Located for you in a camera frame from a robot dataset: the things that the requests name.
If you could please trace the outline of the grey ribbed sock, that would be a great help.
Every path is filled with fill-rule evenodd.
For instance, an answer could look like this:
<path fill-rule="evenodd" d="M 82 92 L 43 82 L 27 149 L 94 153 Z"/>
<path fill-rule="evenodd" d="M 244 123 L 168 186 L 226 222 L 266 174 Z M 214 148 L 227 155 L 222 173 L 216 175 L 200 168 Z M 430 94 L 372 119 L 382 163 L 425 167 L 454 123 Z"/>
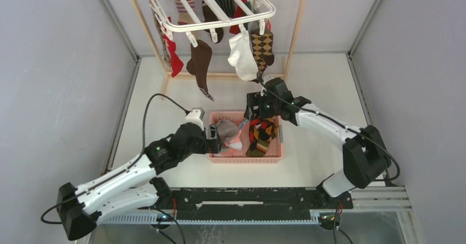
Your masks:
<path fill-rule="evenodd" d="M 220 139 L 226 147 L 239 135 L 238 126 L 228 119 L 221 119 L 216 123 Z"/>

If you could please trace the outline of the red black argyle sock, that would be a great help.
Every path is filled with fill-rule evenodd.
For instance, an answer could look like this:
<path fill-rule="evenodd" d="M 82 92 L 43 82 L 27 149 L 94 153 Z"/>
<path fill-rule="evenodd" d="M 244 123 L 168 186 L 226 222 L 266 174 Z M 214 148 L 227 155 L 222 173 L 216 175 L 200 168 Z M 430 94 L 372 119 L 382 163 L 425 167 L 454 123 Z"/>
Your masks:
<path fill-rule="evenodd" d="M 249 144 L 257 140 L 273 140 L 278 134 L 279 127 L 274 118 L 254 119 L 249 122 Z"/>

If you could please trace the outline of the pink patterned sock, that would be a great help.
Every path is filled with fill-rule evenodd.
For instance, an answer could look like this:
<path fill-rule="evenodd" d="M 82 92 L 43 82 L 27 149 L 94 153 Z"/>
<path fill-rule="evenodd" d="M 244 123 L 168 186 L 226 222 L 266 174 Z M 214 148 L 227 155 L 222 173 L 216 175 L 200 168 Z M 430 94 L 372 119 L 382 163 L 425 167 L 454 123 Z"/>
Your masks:
<path fill-rule="evenodd" d="M 245 145 L 242 140 L 242 132 L 243 132 L 244 127 L 247 125 L 247 123 L 249 123 L 249 120 L 246 118 L 243 118 L 242 120 L 238 122 L 233 121 L 233 120 L 230 120 L 230 121 L 232 121 L 238 126 L 240 130 L 239 135 L 230 143 L 229 147 L 226 147 L 223 141 L 221 140 L 222 145 L 220 148 L 220 152 L 212 154 L 211 157 L 213 158 L 245 158 L 246 157 Z"/>

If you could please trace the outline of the pink plastic basket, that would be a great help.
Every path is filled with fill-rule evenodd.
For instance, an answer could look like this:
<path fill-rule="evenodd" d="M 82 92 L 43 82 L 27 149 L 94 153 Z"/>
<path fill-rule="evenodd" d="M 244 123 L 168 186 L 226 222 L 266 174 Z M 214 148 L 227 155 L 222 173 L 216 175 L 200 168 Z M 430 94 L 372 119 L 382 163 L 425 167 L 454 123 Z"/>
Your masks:
<path fill-rule="evenodd" d="M 226 147 L 220 153 L 208 154 L 208 158 L 213 163 L 277 163 L 282 159 L 284 154 L 282 138 L 282 120 L 280 117 L 274 118 L 277 125 L 276 138 L 272 139 L 268 149 L 262 157 L 249 157 L 246 152 L 249 148 L 249 121 L 243 116 L 243 111 L 213 111 L 210 113 L 210 122 L 216 124 L 219 120 L 227 119 L 240 129 L 239 139 L 242 143 L 242 150 L 236 150 Z"/>

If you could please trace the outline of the wooden hanger stand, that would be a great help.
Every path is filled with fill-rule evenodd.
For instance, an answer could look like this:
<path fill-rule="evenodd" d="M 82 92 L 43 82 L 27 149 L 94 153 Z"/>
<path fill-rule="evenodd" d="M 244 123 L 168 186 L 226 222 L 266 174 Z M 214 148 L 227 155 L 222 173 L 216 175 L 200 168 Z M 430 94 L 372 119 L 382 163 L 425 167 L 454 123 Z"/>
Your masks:
<path fill-rule="evenodd" d="M 247 35 L 245 24 L 258 22 L 259 33 L 264 34 L 267 20 L 273 17 L 277 12 L 276 6 L 274 6 L 270 0 L 251 0 L 252 6 L 263 5 L 266 7 L 266 11 L 262 13 L 254 13 L 252 11 L 253 7 L 247 7 L 242 0 L 234 0 L 234 2 L 243 9 L 245 16 L 229 18 L 215 0 L 204 0 L 217 18 L 212 22 L 204 22 L 199 19 L 188 0 L 179 0 L 191 20 L 189 24 L 181 25 L 172 22 L 163 9 L 160 0 L 144 0 L 146 6 L 150 8 L 150 18 L 145 16 L 138 0 L 130 1 L 136 11 L 137 17 L 141 21 L 153 53 L 160 62 L 165 77 L 163 84 L 164 90 L 167 88 L 170 79 L 194 79 L 194 75 L 183 71 L 184 65 L 176 54 L 173 34 L 181 34 L 187 39 L 187 44 L 193 47 L 198 46 L 195 34 L 204 30 L 208 31 L 209 39 L 214 43 L 218 42 L 218 31 L 223 27 L 237 26 L 242 34 Z"/>

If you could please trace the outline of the red white patterned sock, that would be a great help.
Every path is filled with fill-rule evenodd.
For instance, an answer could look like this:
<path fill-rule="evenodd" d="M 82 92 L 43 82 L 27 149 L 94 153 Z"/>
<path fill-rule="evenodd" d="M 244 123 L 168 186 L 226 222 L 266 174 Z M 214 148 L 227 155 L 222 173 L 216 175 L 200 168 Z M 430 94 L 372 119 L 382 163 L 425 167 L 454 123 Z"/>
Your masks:
<path fill-rule="evenodd" d="M 241 0 L 249 9 L 251 9 L 251 3 L 249 2 L 249 0 Z M 245 16 L 246 13 L 243 11 L 243 9 L 240 7 L 240 6 L 237 6 L 236 7 L 236 10 L 233 14 L 233 18 L 239 18 L 239 17 L 242 17 L 242 16 Z M 229 33 L 231 34 L 238 34 L 240 33 L 240 28 L 238 25 L 234 25 L 234 26 L 231 26 L 230 27 L 230 30 L 229 30 Z"/>

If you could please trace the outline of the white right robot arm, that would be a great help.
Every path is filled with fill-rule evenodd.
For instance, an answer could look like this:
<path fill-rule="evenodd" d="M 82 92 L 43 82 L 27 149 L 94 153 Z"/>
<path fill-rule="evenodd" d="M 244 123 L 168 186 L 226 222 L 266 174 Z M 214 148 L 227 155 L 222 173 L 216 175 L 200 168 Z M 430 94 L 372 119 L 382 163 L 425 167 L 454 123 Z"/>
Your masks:
<path fill-rule="evenodd" d="M 319 185 L 318 203 L 331 209 L 340 195 L 355 188 L 366 188 L 381 181 L 391 165 L 399 165 L 387 151 L 379 130 L 373 125 L 358 127 L 319 109 L 311 100 L 293 96 L 286 83 L 270 75 L 257 77 L 262 89 L 247 94 L 245 116 L 248 120 L 280 117 L 282 120 L 326 137 L 342 153 L 342 169 Z"/>

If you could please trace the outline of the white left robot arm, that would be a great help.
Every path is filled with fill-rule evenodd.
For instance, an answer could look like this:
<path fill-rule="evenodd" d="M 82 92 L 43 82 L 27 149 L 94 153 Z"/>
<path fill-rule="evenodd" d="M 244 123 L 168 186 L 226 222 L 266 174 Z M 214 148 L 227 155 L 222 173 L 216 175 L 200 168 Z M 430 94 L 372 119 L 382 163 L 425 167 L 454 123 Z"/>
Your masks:
<path fill-rule="evenodd" d="M 69 182 L 61 185 L 56 210 L 68 240 L 88 235 L 115 215 L 153 205 L 168 208 L 171 190 L 160 174 L 192 154 L 217 153 L 222 144 L 216 125 L 202 130 L 194 123 L 185 123 L 115 170 L 79 186 Z"/>

